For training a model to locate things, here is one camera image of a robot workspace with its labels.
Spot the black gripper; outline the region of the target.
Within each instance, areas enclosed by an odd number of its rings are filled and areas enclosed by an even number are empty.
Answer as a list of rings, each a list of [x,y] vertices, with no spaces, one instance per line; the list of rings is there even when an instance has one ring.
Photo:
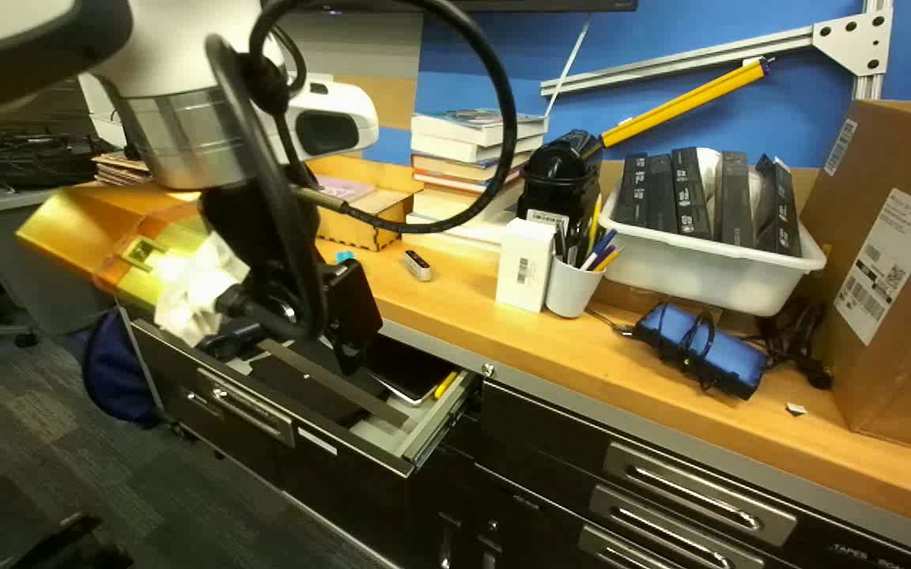
[[[383,316],[356,259],[339,263],[325,277],[313,247],[317,211],[289,189],[266,193],[247,185],[207,189],[202,217],[247,265],[247,277],[214,307],[260,322],[266,334],[290,342],[317,363],[339,361],[350,376],[377,342]]]

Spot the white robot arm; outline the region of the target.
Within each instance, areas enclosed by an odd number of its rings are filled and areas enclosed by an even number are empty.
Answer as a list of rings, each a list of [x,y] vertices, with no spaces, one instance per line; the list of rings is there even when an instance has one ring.
[[[209,233],[153,259],[155,322],[189,346],[253,321],[346,369],[377,334],[331,303],[350,270],[317,252],[307,161],[378,139],[369,95],[307,69],[289,0],[0,0],[0,108],[64,79],[107,92],[163,189],[199,196]]]

